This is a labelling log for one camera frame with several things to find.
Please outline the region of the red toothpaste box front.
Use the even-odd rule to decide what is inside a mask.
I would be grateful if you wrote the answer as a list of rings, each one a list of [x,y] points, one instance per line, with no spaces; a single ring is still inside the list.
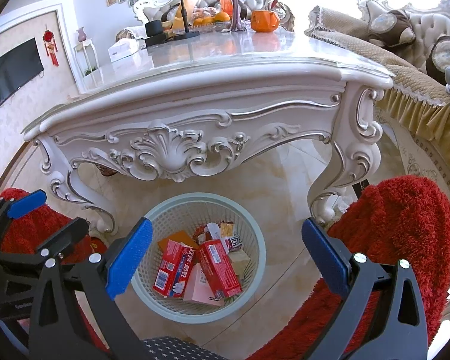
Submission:
[[[180,298],[193,269],[196,249],[184,243],[169,240],[153,283],[153,290],[163,297]]]

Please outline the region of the red toothpaste box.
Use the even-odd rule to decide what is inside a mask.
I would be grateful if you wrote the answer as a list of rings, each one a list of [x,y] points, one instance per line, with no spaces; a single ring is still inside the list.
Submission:
[[[242,293],[241,284],[220,240],[202,244],[197,258],[216,297],[225,299]]]
[[[193,269],[196,249],[184,243],[169,240],[153,283],[153,290],[163,297],[180,298]]]

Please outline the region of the red toothpaste box back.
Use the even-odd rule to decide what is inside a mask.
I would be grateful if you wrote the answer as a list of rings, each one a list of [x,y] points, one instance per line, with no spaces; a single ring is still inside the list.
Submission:
[[[197,258],[216,297],[225,299],[242,293],[241,284],[220,240],[202,244]]]

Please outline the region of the light pink carton box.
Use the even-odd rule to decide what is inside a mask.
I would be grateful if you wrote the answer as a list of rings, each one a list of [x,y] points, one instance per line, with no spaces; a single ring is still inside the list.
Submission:
[[[184,289],[183,300],[205,304],[208,306],[224,306],[224,300],[215,296],[207,281],[201,265],[196,263],[190,273],[187,285]]]

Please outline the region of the orange box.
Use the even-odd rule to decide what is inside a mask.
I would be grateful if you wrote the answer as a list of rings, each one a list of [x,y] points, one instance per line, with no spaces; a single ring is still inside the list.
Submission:
[[[162,238],[157,244],[161,251],[165,251],[167,248],[168,241],[173,241],[187,245],[193,249],[198,249],[199,245],[191,238],[185,231],[179,231]]]

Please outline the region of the silver-red wrapper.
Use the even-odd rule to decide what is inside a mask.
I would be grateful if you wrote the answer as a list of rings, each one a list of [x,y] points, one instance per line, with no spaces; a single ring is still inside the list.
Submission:
[[[238,235],[227,236],[224,238],[224,242],[228,252],[240,250],[243,246],[243,241]]]

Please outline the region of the red wrapper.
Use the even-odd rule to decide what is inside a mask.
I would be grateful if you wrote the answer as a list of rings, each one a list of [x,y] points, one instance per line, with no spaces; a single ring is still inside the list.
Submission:
[[[193,240],[198,244],[198,245],[202,245],[203,243],[207,242],[207,241],[211,241],[212,240],[212,236],[209,232],[209,229],[206,225],[202,225],[200,227],[198,227],[195,230],[195,233],[193,233]]]

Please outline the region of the star-patterned navy stool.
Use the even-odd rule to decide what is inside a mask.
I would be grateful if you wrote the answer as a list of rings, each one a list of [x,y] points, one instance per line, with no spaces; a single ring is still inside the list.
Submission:
[[[143,344],[155,360],[226,360],[217,353],[172,336],[146,339]]]

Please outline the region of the side beige sofa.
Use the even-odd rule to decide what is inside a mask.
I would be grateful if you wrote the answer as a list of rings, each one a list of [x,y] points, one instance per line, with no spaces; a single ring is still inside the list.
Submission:
[[[387,2],[361,0],[362,18],[316,6],[309,13],[309,36],[338,45],[389,68],[393,88],[377,103],[376,116],[401,155],[406,174],[434,180],[450,199],[450,94],[425,71],[426,59],[441,36],[450,36],[450,2],[433,10],[401,8],[416,39],[391,50],[368,41],[368,25],[391,10]],[[450,300],[444,320],[450,322]]]

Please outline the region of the red knot ornament far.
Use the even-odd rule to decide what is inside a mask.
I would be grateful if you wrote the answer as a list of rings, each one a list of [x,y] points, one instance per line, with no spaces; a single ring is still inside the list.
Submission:
[[[59,66],[57,59],[57,43],[55,41],[54,33],[46,28],[42,36],[43,43],[46,49],[46,54],[51,58],[52,65],[55,67]]]

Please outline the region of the white side stand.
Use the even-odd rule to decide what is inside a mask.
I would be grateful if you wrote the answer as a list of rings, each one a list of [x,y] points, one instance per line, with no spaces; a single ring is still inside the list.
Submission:
[[[90,75],[99,68],[97,50],[92,39],[84,32],[84,27],[76,30],[78,43],[74,47],[74,55],[83,77]]]

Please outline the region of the pale green mesh wastebasket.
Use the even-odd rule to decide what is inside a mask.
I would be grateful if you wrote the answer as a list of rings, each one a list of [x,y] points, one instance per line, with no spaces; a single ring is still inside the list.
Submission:
[[[212,193],[186,193],[145,217],[153,240],[130,282],[152,311],[177,323],[211,323],[254,294],[266,245],[241,205]]]

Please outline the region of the fruit tray with oranges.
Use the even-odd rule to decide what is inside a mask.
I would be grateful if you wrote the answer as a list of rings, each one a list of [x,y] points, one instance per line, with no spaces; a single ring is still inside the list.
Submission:
[[[200,33],[227,32],[232,17],[226,11],[215,7],[195,7],[190,28]]]

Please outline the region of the orange mug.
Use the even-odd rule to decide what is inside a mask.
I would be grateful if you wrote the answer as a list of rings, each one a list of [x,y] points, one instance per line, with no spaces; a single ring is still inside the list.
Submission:
[[[257,33],[271,33],[278,29],[280,19],[272,10],[254,10],[250,24]]]

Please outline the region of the far cream sofa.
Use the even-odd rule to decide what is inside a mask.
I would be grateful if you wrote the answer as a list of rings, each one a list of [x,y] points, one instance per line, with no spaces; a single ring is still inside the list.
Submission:
[[[290,8],[283,2],[276,2],[274,7],[272,3],[275,0],[238,0],[241,8],[242,19],[249,20],[252,12],[257,10],[274,11],[280,19],[280,26],[288,30],[294,31],[294,15]],[[172,21],[172,15],[178,12],[179,0],[139,0],[132,5],[132,11],[135,17],[141,22],[141,25],[125,27],[120,29],[115,35],[115,41],[122,38],[132,38],[137,41],[144,41],[146,38],[145,24],[153,20]],[[219,0],[197,0],[198,8],[220,8],[222,6]]]

